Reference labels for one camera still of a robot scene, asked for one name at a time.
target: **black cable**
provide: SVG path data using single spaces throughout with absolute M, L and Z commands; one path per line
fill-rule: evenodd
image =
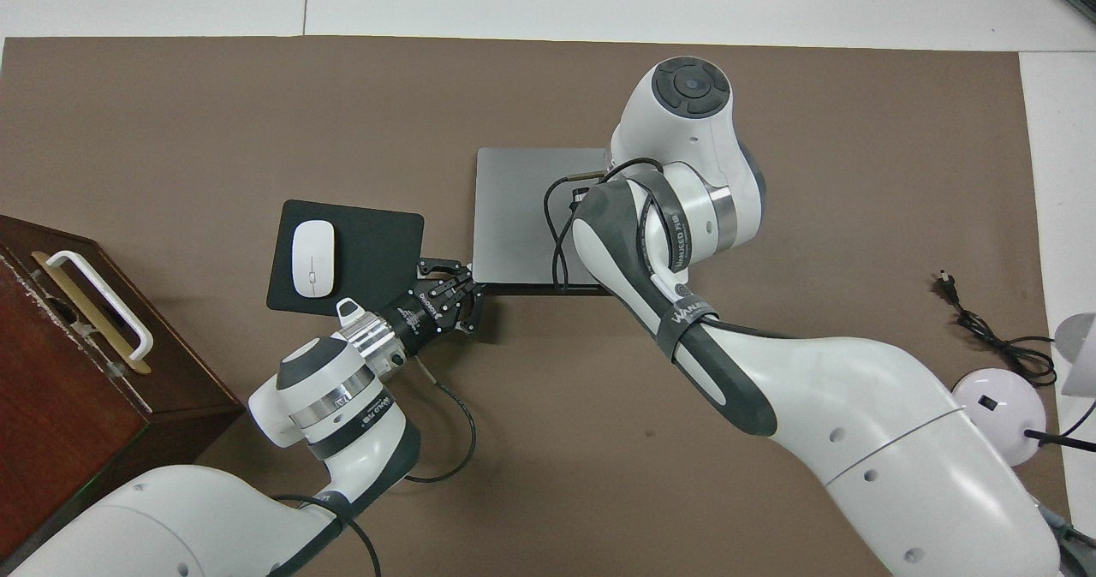
M 944 299 L 950 303 L 956 308 L 956 312 L 959 313 L 956 324 L 970 331 L 979 341 L 996 350 L 1001 354 L 1001 358 L 1005 360 L 1005 363 L 1008 364 L 1009 370 L 1028 381 L 1036 388 L 1054 385 L 1054 382 L 1058 380 L 1058 372 L 1054 371 L 1054 362 L 1050 355 L 1032 348 L 1016 346 L 1023 341 L 1046 341 L 1049 343 L 1053 342 L 1053 339 L 1042 336 L 1026 336 L 1007 340 L 1001 339 L 981 316 L 964 308 L 959 303 L 959 293 L 956 292 L 956 280 L 947 271 L 940 271 L 940 276 L 936 279 L 936 287 Z
M 571 225 L 574 224 L 574 211 L 571 211 L 570 217 L 563 223 L 563 227 L 559 230 L 559 237 L 556 238 L 556 247 L 551 252 L 551 285 L 559 292 L 566 293 L 568 285 L 571 284 L 571 278 L 567 272 L 567 257 L 563 256 L 563 239 L 567 238 L 568 231 L 571 230 Z M 561 269 L 563 272 L 563 281 L 559 281 L 559 273 L 556 271 Z
M 414 360 L 416 363 L 419 363 L 419 369 L 421 369 L 422 372 L 426 374 L 426 377 L 430 380 L 430 382 L 432 382 L 434 386 L 439 388 L 443 393 L 448 395 L 449 398 L 456 401 L 457 406 L 460 407 L 460 411 L 464 412 L 465 418 L 468 419 L 468 430 L 471 432 L 472 435 L 472 441 L 470 441 L 470 443 L 468 444 L 468 453 L 466 453 L 465 459 L 461 460 L 460 463 L 457 464 L 456 467 L 454 467 L 449 472 L 445 474 L 439 474 L 437 476 L 422 477 L 422 476 L 411 476 L 409 474 L 403 477 L 404 479 L 410 480 L 411 483 L 438 483 L 457 474 L 463 468 L 465 468 L 466 465 L 468 465 L 468 462 L 472 461 L 472 455 L 473 453 L 476 453 L 476 438 L 477 438 L 476 419 L 472 418 L 472 412 L 471 410 L 468 409 L 468 406 L 464 403 L 464 400 L 457 397 L 457 394 L 453 393 L 453 391 L 450 391 L 449 387 L 437 382 L 437 378 L 435 378 L 434 375 L 430 373 L 430 370 L 426 369 L 426 365 L 423 364 L 423 362 L 419 359 L 419 357 L 415 357 Z
M 602 174 L 600 172 L 583 172 L 583 173 L 580 173 L 580 174 L 571 174 L 571 176 L 568 176 L 568 177 L 561 177 L 561 178 L 557 179 L 556 181 L 553 181 L 551 183 L 551 185 L 548 185 L 548 189 L 545 191 L 545 196 L 544 196 L 544 210 L 545 210 L 545 222 L 548 223 L 548 230 L 551 233 L 551 239 L 552 239 L 552 245 L 553 245 L 552 256 L 551 256 L 551 283 L 552 283 L 552 287 L 556 288 L 557 292 L 566 293 L 567 290 L 568 290 L 568 284 L 570 283 L 570 279 L 569 279 L 570 275 L 569 275 L 568 270 L 567 270 L 567 256 L 563 254 L 563 240 L 564 240 L 564 238 L 567 238 L 567 233 L 571 229 L 571 224 L 572 224 L 572 222 L 574 219 L 574 206 L 575 205 L 574 205 L 574 203 L 571 203 L 572 204 L 572 207 L 571 207 L 571 217 L 569 217 L 568 220 L 567 220 L 567 223 L 563 224 L 563 229 L 561 229 L 559 233 L 557 233 L 556 231 L 556 224 L 552 222 L 552 219 L 551 219 L 551 213 L 548 211 L 548 199 L 551 196 L 551 193 L 556 190 L 556 188 L 558 188 L 558 186 L 562 185 L 563 183 L 567 183 L 569 181 L 573 182 L 573 181 L 583 181 L 585 179 L 597 179 L 598 183 L 605 183 L 609 179 L 612 179 L 613 177 L 617 176 L 624 169 L 626 169 L 628 167 L 633 167 L 633 166 L 640 165 L 640 163 L 649 165 L 650 167 L 653 167 L 659 172 L 663 171 L 662 162 L 660 162 L 657 159 L 652 159 L 652 158 L 636 158 L 636 159 L 627 160 L 627 161 L 625 161 L 625 162 L 623 162 L 623 163 L 614 167 L 613 169 L 610 169 L 608 172 L 606 172 L 604 174 Z M 563 281 L 562 282 L 560 282 L 560 280 L 559 280 L 559 273 L 560 272 L 563 273 Z
M 742 325 L 732 325 L 729 323 L 724 323 L 723 320 L 717 320 L 711 316 L 700 316 L 700 319 L 698 321 L 704 323 L 705 325 L 708 325 L 709 327 L 716 329 L 723 329 L 735 333 L 749 335 L 754 337 L 767 337 L 772 339 L 795 339 L 791 336 L 778 333 L 776 331 L 755 329 L 753 327 L 743 327 Z
M 1084 425 L 1084 422 L 1086 420 L 1088 420 L 1088 417 L 1092 416 L 1093 410 L 1096 410 L 1096 401 L 1093 401 L 1093 405 L 1088 406 L 1088 409 L 1085 410 L 1085 414 L 1081 415 L 1081 418 L 1077 419 L 1077 422 L 1073 423 L 1073 427 L 1071 427 L 1070 429 L 1065 430 L 1060 435 L 1062 438 L 1065 438 L 1066 435 L 1069 435 L 1069 434 L 1073 433 L 1074 431 L 1076 431 L 1078 427 L 1081 427 L 1082 425 Z
M 305 502 L 307 505 L 316 505 L 321 509 L 330 511 L 331 514 L 335 516 L 335 519 L 341 521 L 344 525 L 350 525 L 354 530 L 354 532 L 357 533 L 357 538 L 362 539 L 362 542 L 365 543 L 365 548 L 369 550 L 369 561 L 373 562 L 373 573 L 374 575 L 376 575 L 376 577 L 380 577 L 380 559 L 377 557 L 377 548 L 373 546 L 373 541 L 369 540 L 368 535 L 365 533 L 365 530 L 362 530 L 362 527 L 358 525 L 353 518 L 345 514 L 345 512 L 341 510 L 340 507 L 336 507 L 327 500 L 313 498 L 312 496 L 283 494 L 281 496 L 272 496 L 272 497 L 278 501 L 292 500 L 296 502 Z
M 1082 451 L 1096 453 L 1096 442 L 1086 442 L 1084 440 L 1077 440 L 1075 438 L 1066 438 L 1064 435 L 1055 435 L 1053 433 L 1047 433 L 1046 431 L 1036 431 L 1034 429 L 1025 429 L 1024 437 L 1034 438 L 1038 440 L 1040 448 L 1043 444 L 1058 444 L 1060 446 L 1069 446 L 1070 449 L 1081 449 Z
M 557 234 L 556 224 L 551 220 L 551 212 L 548 211 L 548 199 L 551 196 L 551 193 L 556 190 L 556 188 L 559 188 L 563 183 L 584 181 L 587 179 L 598 179 L 600 177 L 601 172 L 582 172 L 579 174 L 569 174 L 567 177 L 560 177 L 559 179 L 553 181 L 551 185 L 548 185 L 548 190 L 545 191 L 545 197 L 544 197 L 545 222 L 548 222 L 548 230 L 551 233 L 551 240 L 553 245 L 551 254 L 551 283 L 552 287 L 555 287 L 557 291 L 567 292 L 568 272 L 567 272 L 567 257 L 563 256 L 563 238 L 567 236 L 567 231 L 571 227 L 571 219 L 574 218 L 574 208 L 572 207 L 571 210 L 571 218 L 568 219 L 567 223 L 564 223 L 563 229 L 559 234 Z M 562 267 L 563 270 L 562 285 L 560 285 L 559 282 L 559 272 L 557 264 Z
M 659 161 L 657 159 L 652 159 L 652 158 L 636 158 L 636 159 L 627 160 L 626 162 L 620 163 L 620 165 L 614 167 L 613 170 L 609 170 L 608 172 L 606 172 L 606 174 L 598 180 L 598 183 L 604 183 L 604 182 L 607 182 L 609 179 L 614 179 L 614 177 L 616 177 L 621 170 L 624 170 L 624 169 L 626 169 L 626 168 L 628 168 L 630 166 L 636 166 L 637 163 L 647 163 L 647 165 L 653 166 L 654 170 L 658 170 L 659 172 L 662 172 L 662 162 L 661 161 Z

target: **mouse pad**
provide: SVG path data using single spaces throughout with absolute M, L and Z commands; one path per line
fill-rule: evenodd
M 317 298 L 301 296 L 293 286 L 293 234 L 309 219 L 326 219 L 335 230 L 334 287 Z M 415 213 L 285 201 L 266 307 L 335 316 L 335 303 L 349 296 L 367 309 L 380 309 L 415 280 L 423 223 Z

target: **white tabletop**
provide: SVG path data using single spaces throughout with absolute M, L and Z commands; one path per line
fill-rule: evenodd
M 1047 317 L 1096 310 L 1096 25 L 1063 0 L 0 0 L 0 38 L 302 33 L 1020 52 Z M 1096 455 L 1063 453 L 1096 533 Z

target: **round white device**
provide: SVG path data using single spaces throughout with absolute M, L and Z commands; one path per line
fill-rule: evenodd
M 1039 441 L 1024 430 L 1047 430 L 1047 410 L 1035 388 L 1007 370 L 977 370 L 951 391 L 963 412 L 1011 466 L 1031 459 Z

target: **black rubber band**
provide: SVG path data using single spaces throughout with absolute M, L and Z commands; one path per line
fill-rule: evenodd
M 719 316 L 716 314 L 716 308 L 698 295 L 692 294 L 674 301 L 673 307 L 667 309 L 659 321 L 659 331 L 654 336 L 654 343 L 658 344 L 662 354 L 674 361 L 674 350 L 682 336 L 697 320 L 709 314 Z

